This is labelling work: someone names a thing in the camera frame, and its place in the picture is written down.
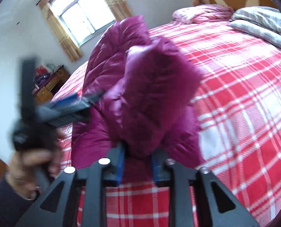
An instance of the black tool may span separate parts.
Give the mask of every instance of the black tool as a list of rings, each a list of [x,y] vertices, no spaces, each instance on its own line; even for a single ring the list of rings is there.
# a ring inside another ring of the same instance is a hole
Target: black tool
[[[15,124],[13,143],[17,151],[31,148],[56,148],[56,128],[75,121],[89,120],[89,108],[97,102],[103,92],[78,98],[71,95],[57,102],[35,106],[32,88],[34,86],[36,59],[22,62],[21,75],[21,119]],[[48,172],[48,164],[35,168],[35,174],[42,190],[46,190],[54,178]]]
[[[82,227],[106,227],[105,187],[117,187],[122,178],[125,148],[119,143],[90,167],[67,167],[35,201],[16,227],[76,226],[81,187],[86,186]],[[163,150],[152,155],[153,175],[158,187],[170,187],[169,226],[193,227],[189,187],[196,198],[199,227],[259,227],[215,175],[204,167],[186,168],[168,158]]]
[[[231,191],[206,167],[184,167],[157,149],[152,155],[157,187],[170,187],[169,226],[193,227],[189,187],[193,186],[199,227],[259,227]]]

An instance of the gray striped pillow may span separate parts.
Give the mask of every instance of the gray striped pillow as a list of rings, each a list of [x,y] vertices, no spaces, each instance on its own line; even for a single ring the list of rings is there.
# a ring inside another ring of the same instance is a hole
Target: gray striped pillow
[[[244,7],[235,11],[230,21],[243,19],[281,35],[281,13],[266,6]]]

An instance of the hand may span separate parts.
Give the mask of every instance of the hand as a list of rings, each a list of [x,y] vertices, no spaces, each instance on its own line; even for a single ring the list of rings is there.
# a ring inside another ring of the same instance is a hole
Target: hand
[[[58,139],[64,139],[65,135],[61,130],[57,130],[57,134]],[[50,162],[49,172],[51,176],[55,177],[59,173],[63,153],[59,141],[55,142],[57,143],[57,149],[53,152],[47,149],[15,152],[5,178],[20,196],[29,199],[36,190],[38,184],[33,171],[34,166]]]

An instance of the wooden desk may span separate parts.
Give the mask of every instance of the wooden desk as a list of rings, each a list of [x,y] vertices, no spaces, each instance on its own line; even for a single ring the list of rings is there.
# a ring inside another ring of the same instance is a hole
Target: wooden desk
[[[50,101],[69,77],[70,74],[66,71],[64,66],[60,66],[34,93],[36,104],[40,105],[46,101]]]

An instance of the black bracket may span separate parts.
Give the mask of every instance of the black bracket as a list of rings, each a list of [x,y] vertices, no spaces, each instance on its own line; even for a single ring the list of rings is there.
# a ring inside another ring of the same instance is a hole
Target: black bracket
[[[90,167],[64,172],[44,191],[16,227],[76,226],[81,187],[86,186],[82,227],[106,226],[105,187],[117,187],[123,175],[125,148],[120,143]],[[224,184],[206,167],[184,167],[163,150],[152,155],[153,179],[158,187],[170,187],[169,226],[193,227],[189,187],[194,187],[199,227],[259,227]]]

